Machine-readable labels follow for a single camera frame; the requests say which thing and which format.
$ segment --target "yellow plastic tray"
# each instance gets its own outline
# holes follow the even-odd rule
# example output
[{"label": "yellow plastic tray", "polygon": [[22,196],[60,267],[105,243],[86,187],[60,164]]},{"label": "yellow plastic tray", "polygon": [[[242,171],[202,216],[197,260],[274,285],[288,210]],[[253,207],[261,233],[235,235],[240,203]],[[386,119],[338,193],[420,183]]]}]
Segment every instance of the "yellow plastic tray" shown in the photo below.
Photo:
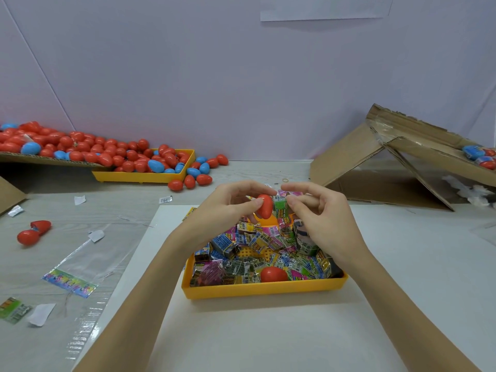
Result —
[{"label": "yellow plastic tray", "polygon": [[114,171],[93,171],[93,176],[100,182],[104,181],[124,181],[124,182],[162,182],[168,183],[172,180],[184,181],[186,169],[195,161],[195,151],[187,149],[177,149],[176,152],[189,154],[189,159],[179,174],[152,174],[140,172],[114,172]]},{"label": "yellow plastic tray", "polygon": [[[259,219],[263,226],[271,226],[275,224],[276,218],[268,220]],[[265,253],[270,254],[270,250],[265,250]],[[248,246],[241,248],[240,256],[260,257],[257,252]],[[249,296],[249,295],[267,295],[267,294],[285,294],[295,292],[311,292],[311,291],[329,291],[339,290],[343,287],[344,282],[348,279],[345,273],[343,278],[329,279],[308,279],[305,281],[285,281],[285,282],[267,282],[267,283],[246,283],[238,285],[221,285],[221,286],[204,286],[204,287],[189,287],[189,281],[193,276],[193,268],[195,266],[195,256],[192,254],[186,262],[183,281],[181,288],[184,295],[188,299],[209,299],[209,298],[225,298],[232,296]]]}]

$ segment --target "white table surface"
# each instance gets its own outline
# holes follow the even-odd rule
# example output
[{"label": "white table surface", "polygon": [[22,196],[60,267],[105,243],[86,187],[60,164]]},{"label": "white table surface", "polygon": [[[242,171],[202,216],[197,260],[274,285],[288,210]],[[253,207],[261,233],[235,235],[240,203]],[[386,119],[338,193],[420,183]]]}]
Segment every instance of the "white table surface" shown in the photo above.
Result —
[{"label": "white table surface", "polygon": [[[89,349],[190,206],[161,206],[102,313]],[[419,308],[481,370],[496,366],[496,247],[469,230],[494,212],[352,205],[369,248]],[[359,288],[187,300],[181,278],[150,371],[406,370]]]}]

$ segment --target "wooden floor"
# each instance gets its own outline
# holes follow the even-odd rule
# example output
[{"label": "wooden floor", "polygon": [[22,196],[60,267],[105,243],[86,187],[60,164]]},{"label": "wooden floor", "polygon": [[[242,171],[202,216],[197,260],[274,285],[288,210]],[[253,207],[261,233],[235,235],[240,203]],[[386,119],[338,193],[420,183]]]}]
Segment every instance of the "wooden floor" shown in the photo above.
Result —
[{"label": "wooden floor", "polygon": [[[99,183],[85,168],[2,164],[0,175],[27,193],[28,200],[21,204],[25,212],[14,218],[0,217],[0,301],[14,296],[32,306],[57,305],[41,328],[31,328],[26,319],[16,325],[0,321],[1,369],[71,369],[85,334],[92,330],[127,264],[124,261],[115,269],[88,299],[68,295],[42,281],[44,274],[87,239],[89,231],[108,224],[132,224],[129,227],[133,227],[139,241],[160,197],[172,194],[172,205],[198,204],[216,185],[244,179],[278,188],[286,180],[307,181],[309,166],[310,161],[230,162],[227,167],[212,170],[212,185],[172,193],[160,184]],[[396,167],[395,163],[386,166]],[[86,202],[75,206],[77,195],[85,195]],[[23,250],[16,235],[40,219],[50,220],[53,229],[34,247]],[[107,237],[115,238],[116,244],[128,243],[119,235]]]}]

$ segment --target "white wall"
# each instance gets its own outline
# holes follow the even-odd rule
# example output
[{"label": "white wall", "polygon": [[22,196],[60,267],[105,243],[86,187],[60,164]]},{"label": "white wall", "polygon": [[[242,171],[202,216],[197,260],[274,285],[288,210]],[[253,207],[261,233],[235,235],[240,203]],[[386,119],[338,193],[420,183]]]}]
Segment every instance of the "white wall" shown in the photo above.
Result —
[{"label": "white wall", "polygon": [[496,0],[274,23],[259,0],[5,1],[77,129],[302,159],[375,102],[493,143],[494,118],[478,118],[496,83]]},{"label": "white wall", "polygon": [[72,130],[57,97],[0,0],[0,124],[30,120]]}]

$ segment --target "blue plastic egg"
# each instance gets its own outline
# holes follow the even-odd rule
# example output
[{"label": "blue plastic egg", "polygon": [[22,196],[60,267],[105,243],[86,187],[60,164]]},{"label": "blue plastic egg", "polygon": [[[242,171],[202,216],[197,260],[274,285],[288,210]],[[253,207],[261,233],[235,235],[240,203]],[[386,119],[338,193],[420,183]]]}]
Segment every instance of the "blue plastic egg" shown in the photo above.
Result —
[{"label": "blue plastic egg", "polygon": [[194,178],[196,178],[198,175],[201,174],[200,170],[199,169],[196,169],[196,168],[187,168],[186,169],[186,173],[188,175],[193,176]]},{"label": "blue plastic egg", "polygon": [[207,175],[210,172],[210,166],[208,165],[207,162],[202,163],[200,165],[200,172],[205,175]]},{"label": "blue plastic egg", "polygon": [[157,174],[161,174],[165,170],[164,165],[158,161],[149,160],[148,167],[150,167],[150,169]]},{"label": "blue plastic egg", "polygon": [[181,171],[183,170],[183,168],[184,168],[184,165],[181,163],[178,163],[176,166],[176,174],[180,174]]},{"label": "blue plastic egg", "polygon": [[65,151],[62,150],[57,150],[53,153],[53,156],[57,159],[66,159],[65,157]]},{"label": "blue plastic egg", "polygon": [[28,142],[22,145],[21,154],[38,155],[41,151],[41,146],[35,142]]},{"label": "blue plastic egg", "polygon": [[17,128],[17,124],[12,124],[11,122],[6,122],[0,127],[1,130],[6,130],[7,128]]}]

